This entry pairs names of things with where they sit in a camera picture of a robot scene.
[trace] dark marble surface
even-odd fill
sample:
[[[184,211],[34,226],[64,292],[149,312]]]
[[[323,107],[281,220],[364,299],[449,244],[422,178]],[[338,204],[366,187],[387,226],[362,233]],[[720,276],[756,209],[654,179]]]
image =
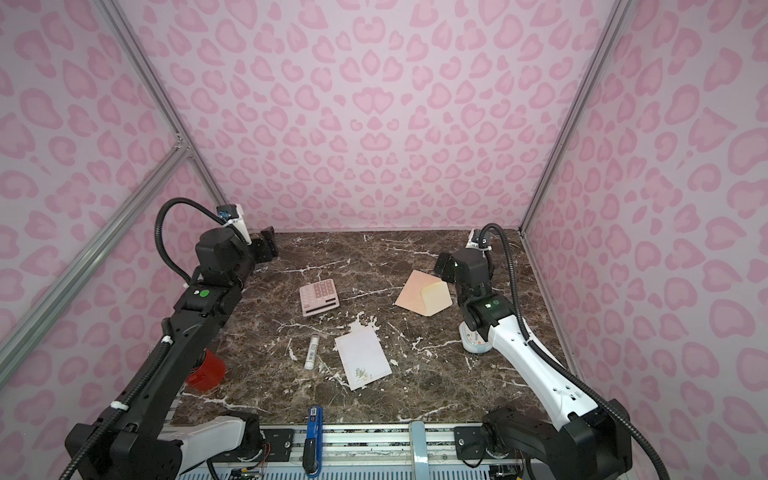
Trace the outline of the dark marble surface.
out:
[[[262,423],[305,422],[309,405],[320,404],[328,423],[478,421],[489,409],[513,403],[541,411],[520,375],[492,350],[467,353],[458,337],[455,304],[431,317],[394,305],[412,270],[431,273],[442,251],[464,247],[468,232],[282,233],[280,258],[257,269],[230,322],[211,349],[227,364],[216,389],[184,392],[174,423],[197,424],[227,408],[257,411]],[[528,258],[515,243],[521,308],[538,338],[565,364]],[[495,286],[508,294],[501,246],[495,243]],[[303,318],[298,289],[333,278],[341,306]],[[373,324],[392,375],[355,392],[334,338],[359,319]],[[315,369],[303,368],[311,336],[320,336]]]

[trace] white card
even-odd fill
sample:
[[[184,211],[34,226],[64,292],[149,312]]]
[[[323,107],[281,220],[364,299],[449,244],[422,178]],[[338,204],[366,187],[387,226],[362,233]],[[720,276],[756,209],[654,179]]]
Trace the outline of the white card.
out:
[[[344,365],[346,381],[352,390],[392,374],[372,326],[336,337],[336,348]]]

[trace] pink calculator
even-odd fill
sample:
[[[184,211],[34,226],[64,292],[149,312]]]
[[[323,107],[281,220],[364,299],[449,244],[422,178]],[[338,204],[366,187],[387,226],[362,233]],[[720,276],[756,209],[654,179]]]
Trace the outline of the pink calculator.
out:
[[[327,312],[339,306],[339,296],[333,280],[321,280],[299,288],[302,316]]]

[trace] electrical wire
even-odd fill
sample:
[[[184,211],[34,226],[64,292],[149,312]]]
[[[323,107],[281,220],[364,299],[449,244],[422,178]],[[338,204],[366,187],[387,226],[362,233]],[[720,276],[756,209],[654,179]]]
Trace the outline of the electrical wire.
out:
[[[525,459],[525,471],[528,472],[528,480],[536,480],[536,475],[533,474],[533,466],[531,465],[531,456],[523,455]]]
[[[266,443],[266,455],[264,456],[264,458],[261,459],[261,462],[259,462],[256,465],[256,467],[263,468],[264,463],[266,463],[266,459],[270,456],[271,453],[272,453],[272,444],[267,442]]]
[[[191,282],[191,277],[170,258],[168,252],[165,250],[165,244],[163,243],[163,222],[165,221],[165,216],[173,205],[178,204],[185,204],[198,209],[219,225],[224,225],[226,221],[206,207],[200,205],[198,202],[184,197],[171,198],[169,201],[165,202],[157,212],[157,217],[154,220],[154,245],[157,248],[157,253],[160,254],[160,258],[163,259],[165,264],[168,265],[171,270],[178,273],[179,276],[184,279],[184,282],[189,284]],[[241,242],[246,243],[245,237],[243,237],[243,234],[235,226],[230,225],[230,228]]]
[[[205,465],[208,465],[208,472],[210,473],[210,480],[220,480],[219,474],[216,473],[214,468],[214,462],[210,458],[205,461]]]
[[[475,464],[469,463],[466,460],[464,460],[464,452],[466,452],[467,449],[469,449],[471,447],[481,447],[482,448],[482,450],[480,452],[480,459]],[[467,465],[469,468],[477,468],[477,467],[480,466],[482,461],[485,460],[485,443],[484,442],[468,443],[467,445],[464,445],[461,450],[458,451],[458,454],[459,454],[459,456],[461,456],[461,458],[459,460],[464,462],[464,465]]]
[[[579,389],[581,389],[582,392],[586,393],[587,396],[589,396],[591,399],[594,400],[595,403],[597,403],[603,410],[608,412],[617,422],[619,422],[632,436],[633,439],[637,442],[637,444],[643,449],[646,455],[648,455],[648,458],[650,459],[650,462],[654,465],[654,468],[656,469],[656,473],[659,476],[660,480],[669,480],[669,473],[667,472],[667,467],[664,465],[664,461],[661,460],[661,457],[656,452],[656,449],[650,444],[650,442],[645,438],[645,435],[640,432],[632,423],[627,419],[621,412],[616,410],[606,399],[604,399],[600,394],[595,392],[593,389],[591,389],[586,383],[582,382],[581,379],[579,379],[576,375],[570,373],[565,368],[563,368],[560,363],[550,357],[536,342],[533,340],[529,340],[531,334],[528,332],[528,329],[525,326],[525,321],[523,320],[523,315],[520,312],[520,298],[518,297],[518,278],[517,274],[515,273],[515,264],[512,257],[512,248],[509,244],[509,239],[507,238],[507,233],[504,231],[503,228],[501,228],[496,223],[489,223],[488,225],[484,226],[482,230],[480,230],[480,241],[482,242],[482,246],[487,245],[487,240],[485,239],[485,235],[490,231],[494,230],[497,234],[499,239],[502,241],[502,249],[504,250],[504,255],[507,260],[507,270],[509,272],[509,287],[512,294],[512,309],[515,311],[515,317],[517,317],[518,321],[518,327],[520,328],[520,332],[523,335],[523,339],[526,342],[526,345],[530,346],[534,352],[536,352],[537,355],[543,359],[547,365],[552,367],[557,373],[562,375],[566,378],[567,381],[573,383],[576,385]]]
[[[170,321],[168,318],[163,319],[161,326],[163,329],[163,337],[169,336],[172,338],[173,329],[170,327]],[[152,363],[149,365],[149,368],[144,370],[144,374],[141,376],[139,381],[136,382],[134,388],[132,388],[130,392],[128,392],[121,400],[119,400],[121,404],[130,408],[131,403],[139,395],[139,393],[141,393],[144,387],[147,386],[152,376],[156,373],[157,369],[160,368],[160,365],[165,360],[165,357],[169,351],[170,343],[162,342],[160,344],[159,350],[157,351],[157,355],[155,355],[152,359]],[[125,410],[114,406],[112,409],[114,410],[112,414],[108,416],[103,422],[101,422],[101,424],[94,430],[91,436],[85,440],[77,453],[72,456],[72,460],[70,460],[64,471],[61,473],[61,475],[59,475],[59,480],[69,480],[72,478],[72,475],[74,475],[74,473],[77,471],[78,465],[80,465],[80,462],[82,462],[83,458],[85,458],[91,449],[99,443],[101,437],[103,437],[104,434],[119,420],[123,413],[125,413]]]

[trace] pink leopard print wall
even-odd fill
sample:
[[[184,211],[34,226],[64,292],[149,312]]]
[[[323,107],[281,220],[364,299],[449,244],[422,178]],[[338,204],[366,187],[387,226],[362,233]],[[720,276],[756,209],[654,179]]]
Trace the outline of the pink leopard print wall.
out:
[[[173,312],[183,280],[157,255],[154,218],[178,196],[213,207],[183,164],[0,391],[0,478],[58,478],[69,430],[93,422],[160,339],[159,322]],[[166,217],[168,253],[187,272],[197,265],[197,238],[213,226],[185,206]]]
[[[519,225],[613,2],[121,3],[255,227]]]
[[[767,15],[643,0],[531,235],[584,376],[672,478],[768,477]]]
[[[88,0],[0,5],[0,344],[169,150]]]

